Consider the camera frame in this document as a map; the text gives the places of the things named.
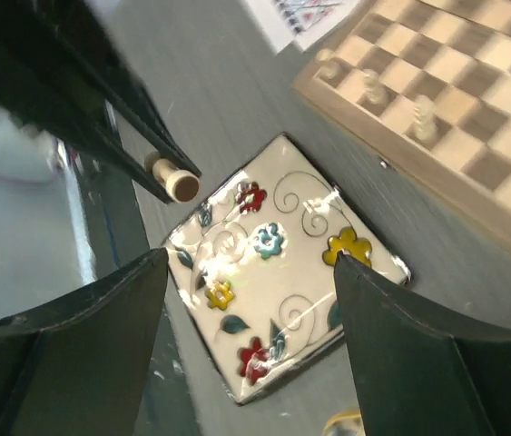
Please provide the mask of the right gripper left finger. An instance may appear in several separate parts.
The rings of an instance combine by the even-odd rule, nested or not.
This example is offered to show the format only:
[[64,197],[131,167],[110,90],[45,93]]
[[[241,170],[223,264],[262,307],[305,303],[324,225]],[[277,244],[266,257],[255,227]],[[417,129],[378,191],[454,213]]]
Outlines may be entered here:
[[152,249],[0,320],[0,435],[130,435],[168,278]]

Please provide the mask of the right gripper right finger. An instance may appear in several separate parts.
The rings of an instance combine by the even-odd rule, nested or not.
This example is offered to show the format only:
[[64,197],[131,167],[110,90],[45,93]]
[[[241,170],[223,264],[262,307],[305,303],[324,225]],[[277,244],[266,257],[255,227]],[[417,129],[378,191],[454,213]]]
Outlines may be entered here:
[[339,254],[334,282],[369,435],[511,435],[511,329]]

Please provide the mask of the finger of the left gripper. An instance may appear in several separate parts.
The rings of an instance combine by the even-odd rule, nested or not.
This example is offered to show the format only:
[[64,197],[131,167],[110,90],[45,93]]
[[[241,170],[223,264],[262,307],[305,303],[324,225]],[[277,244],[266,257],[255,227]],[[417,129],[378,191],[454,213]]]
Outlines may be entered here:
[[105,128],[111,105],[161,157],[200,175],[174,141],[142,80],[85,1],[0,1],[0,78],[34,74]]
[[161,202],[172,201],[165,188],[105,128],[34,74],[13,70],[0,78],[0,105],[77,151],[122,171]]

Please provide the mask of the light pawn piece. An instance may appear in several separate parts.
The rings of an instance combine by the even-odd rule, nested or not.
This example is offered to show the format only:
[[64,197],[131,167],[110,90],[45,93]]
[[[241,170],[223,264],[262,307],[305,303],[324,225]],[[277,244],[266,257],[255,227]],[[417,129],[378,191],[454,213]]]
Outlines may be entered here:
[[176,203],[188,203],[200,191],[201,183],[197,176],[178,168],[158,152],[149,153],[144,159],[144,166]]

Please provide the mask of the light rook piece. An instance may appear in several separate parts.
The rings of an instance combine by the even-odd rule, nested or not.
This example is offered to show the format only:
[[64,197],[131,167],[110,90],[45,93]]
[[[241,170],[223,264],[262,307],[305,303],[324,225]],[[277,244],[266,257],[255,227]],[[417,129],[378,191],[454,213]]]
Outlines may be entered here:
[[334,79],[340,71],[334,52],[328,48],[318,51],[315,57],[319,64],[318,76],[322,80]]

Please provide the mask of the light bishop piece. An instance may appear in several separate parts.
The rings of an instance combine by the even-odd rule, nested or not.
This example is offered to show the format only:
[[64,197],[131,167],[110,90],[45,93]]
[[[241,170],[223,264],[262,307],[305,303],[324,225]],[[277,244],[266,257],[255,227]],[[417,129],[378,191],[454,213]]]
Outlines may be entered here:
[[379,81],[379,76],[372,69],[363,72],[363,83],[366,99],[374,105],[384,105],[388,102],[388,91],[385,85]]

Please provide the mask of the light queen piece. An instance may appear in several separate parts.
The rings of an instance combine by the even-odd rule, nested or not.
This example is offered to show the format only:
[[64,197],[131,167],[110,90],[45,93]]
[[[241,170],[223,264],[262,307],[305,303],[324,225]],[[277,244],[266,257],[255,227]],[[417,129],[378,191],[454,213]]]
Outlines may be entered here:
[[413,133],[421,143],[431,143],[437,136],[435,105],[431,99],[419,94],[414,102]]

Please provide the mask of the gold metal tin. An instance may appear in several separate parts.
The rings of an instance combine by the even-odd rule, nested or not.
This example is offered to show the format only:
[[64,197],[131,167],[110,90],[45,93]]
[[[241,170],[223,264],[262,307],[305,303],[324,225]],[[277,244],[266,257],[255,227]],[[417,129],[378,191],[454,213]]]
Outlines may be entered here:
[[341,411],[328,419],[322,436],[365,436],[365,428],[360,409]]

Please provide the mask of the floral square plate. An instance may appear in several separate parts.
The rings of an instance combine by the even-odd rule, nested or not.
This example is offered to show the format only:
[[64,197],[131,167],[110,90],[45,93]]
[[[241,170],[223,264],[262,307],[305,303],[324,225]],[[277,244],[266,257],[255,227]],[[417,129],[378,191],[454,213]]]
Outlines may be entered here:
[[286,134],[276,136],[165,238],[169,269],[238,404],[343,334],[339,253],[405,284],[407,265]]

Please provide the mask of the wooden chessboard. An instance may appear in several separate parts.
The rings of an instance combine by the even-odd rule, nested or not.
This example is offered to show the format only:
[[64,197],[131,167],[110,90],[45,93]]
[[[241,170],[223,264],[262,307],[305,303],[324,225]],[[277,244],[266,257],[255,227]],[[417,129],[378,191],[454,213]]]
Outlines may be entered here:
[[[511,1],[365,1],[314,58],[297,91],[363,144],[511,249]],[[388,102],[365,97],[377,72]],[[435,105],[437,136],[413,133],[419,94]]]

